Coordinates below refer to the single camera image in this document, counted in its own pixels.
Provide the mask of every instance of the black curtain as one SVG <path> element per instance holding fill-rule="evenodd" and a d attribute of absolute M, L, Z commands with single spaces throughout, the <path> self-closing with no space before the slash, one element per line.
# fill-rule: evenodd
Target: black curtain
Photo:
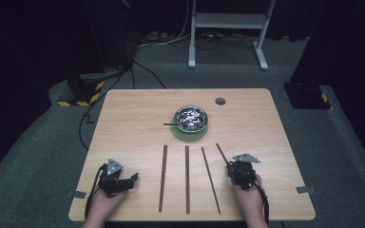
<path fill-rule="evenodd" d="M 331 86 L 365 147 L 365 1 L 329 1 L 291 79 Z"/>
<path fill-rule="evenodd" d="M 45 46 L 44 1 L 0 1 L 0 161 L 64 80 Z"/>

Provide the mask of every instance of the white stand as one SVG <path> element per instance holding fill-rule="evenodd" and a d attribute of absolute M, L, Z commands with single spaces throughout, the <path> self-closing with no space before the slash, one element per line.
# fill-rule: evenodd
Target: white stand
<path fill-rule="evenodd" d="M 268 11 L 265 14 L 232 14 L 232 13 L 197 13 L 197 0 L 193 0 L 191 19 L 191 41 L 189 44 L 188 67 L 195 68 L 195 29 L 196 28 L 222 28 L 222 29 L 260 29 L 254 49 L 259 59 L 262 70 L 267 70 L 265 57 L 261 47 L 271 19 L 272 10 L 276 0 L 270 0 Z"/>

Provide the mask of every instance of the black object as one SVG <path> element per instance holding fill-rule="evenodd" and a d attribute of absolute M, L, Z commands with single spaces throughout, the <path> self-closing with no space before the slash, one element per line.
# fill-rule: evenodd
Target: black object
<path fill-rule="evenodd" d="M 138 179 L 138 173 L 132 175 L 130 179 L 120 180 L 119 177 L 122 172 L 122 167 L 123 166 L 121 164 L 117 163 L 112 159 L 108 159 L 108 164 L 104 163 L 102 166 L 100 166 L 94 179 L 90 195 L 87 198 L 86 208 L 85 208 L 85 219 L 87 219 L 91 200 L 93 199 L 94 194 L 96 194 L 96 192 L 100 188 L 103 189 L 109 197 L 112 197 L 113 193 L 123 192 L 132 189 L 134 187 L 135 180 Z M 103 173 L 100 176 L 99 188 L 96 189 L 96 183 L 97 179 L 99 178 L 100 172 Z"/>
<path fill-rule="evenodd" d="M 125 1 L 49 1 L 48 38 L 68 87 L 58 102 L 90 104 L 97 85 L 132 67 L 140 44 L 137 12 Z M 94 73 L 96 79 L 81 78 Z"/>
<path fill-rule="evenodd" d="M 326 95 L 317 85 L 283 84 L 292 108 L 330 109 Z"/>
<path fill-rule="evenodd" d="M 228 175 L 233 183 L 239 185 L 243 190 L 250 188 L 256 183 L 256 171 L 251 162 L 234 161 L 227 165 Z"/>
<path fill-rule="evenodd" d="M 114 175 L 108 175 L 108 172 L 104 171 L 100 176 L 99 187 L 103 189 L 106 194 L 111 197 L 113 193 L 123 192 L 134 187 L 135 180 L 138 179 L 138 173 L 132 175 L 130 179 L 120 180 L 120 174 L 122 169 L 117 171 Z"/>
<path fill-rule="evenodd" d="M 234 161 L 227 163 L 227 172 L 232 182 L 239 185 L 241 189 L 247 190 L 255 186 L 260 193 L 263 202 L 265 221 L 269 224 L 269 203 L 265 191 L 263 191 L 257 180 L 256 171 L 253 169 L 251 162 Z"/>

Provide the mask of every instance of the forearm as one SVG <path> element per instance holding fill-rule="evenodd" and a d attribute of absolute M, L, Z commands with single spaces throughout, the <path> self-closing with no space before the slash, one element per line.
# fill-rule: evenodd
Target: forearm
<path fill-rule="evenodd" d="M 83 228 L 102 228 L 105 221 L 104 218 L 89 214 Z"/>

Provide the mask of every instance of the dark background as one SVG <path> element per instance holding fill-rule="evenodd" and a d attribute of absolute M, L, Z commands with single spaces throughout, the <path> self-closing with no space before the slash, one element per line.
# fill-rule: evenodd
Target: dark background
<path fill-rule="evenodd" d="M 185 0 L 127 2 L 142 36 L 153 30 L 182 31 Z M 197 9 L 257 13 L 267 5 L 199 0 Z M 278 0 L 266 37 L 283 36 L 294 42 L 311 37 L 291 83 L 332 86 L 365 146 L 365 1 Z M 67 79 L 58 47 L 75 74 L 103 71 L 85 1 L 0 1 L 0 161 L 51 105 L 48 90 Z"/>

